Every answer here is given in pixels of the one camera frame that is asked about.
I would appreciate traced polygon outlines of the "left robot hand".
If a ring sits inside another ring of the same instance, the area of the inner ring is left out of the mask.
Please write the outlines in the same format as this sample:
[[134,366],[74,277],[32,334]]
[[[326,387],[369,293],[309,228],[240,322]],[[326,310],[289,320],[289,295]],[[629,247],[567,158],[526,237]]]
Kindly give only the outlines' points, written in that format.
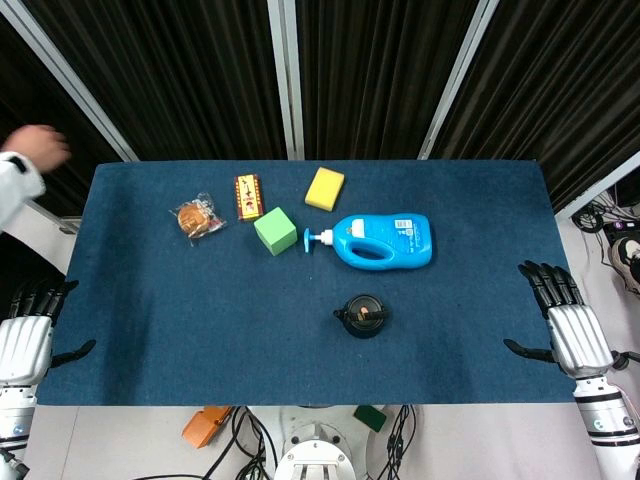
[[68,294],[76,280],[54,283],[26,281],[11,298],[7,317],[1,320],[1,386],[29,388],[38,385],[51,369],[86,357],[95,347],[90,339],[76,350],[55,354],[53,336]]

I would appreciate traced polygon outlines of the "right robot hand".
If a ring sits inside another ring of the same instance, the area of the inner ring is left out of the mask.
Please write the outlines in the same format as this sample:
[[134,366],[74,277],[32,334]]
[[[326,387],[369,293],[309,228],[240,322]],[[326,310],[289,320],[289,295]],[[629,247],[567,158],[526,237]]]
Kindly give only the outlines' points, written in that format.
[[549,349],[526,348],[512,339],[504,345],[529,360],[552,363],[574,380],[604,376],[614,364],[601,324],[571,274],[547,263],[518,265],[528,281],[550,336]]

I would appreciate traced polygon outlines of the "person's bare hand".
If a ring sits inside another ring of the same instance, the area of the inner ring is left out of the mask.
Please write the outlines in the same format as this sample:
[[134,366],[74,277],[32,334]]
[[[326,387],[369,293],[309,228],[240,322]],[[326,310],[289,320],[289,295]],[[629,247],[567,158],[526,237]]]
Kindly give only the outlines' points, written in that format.
[[70,157],[66,138],[48,125],[25,125],[12,132],[1,147],[28,158],[40,173],[49,173]]

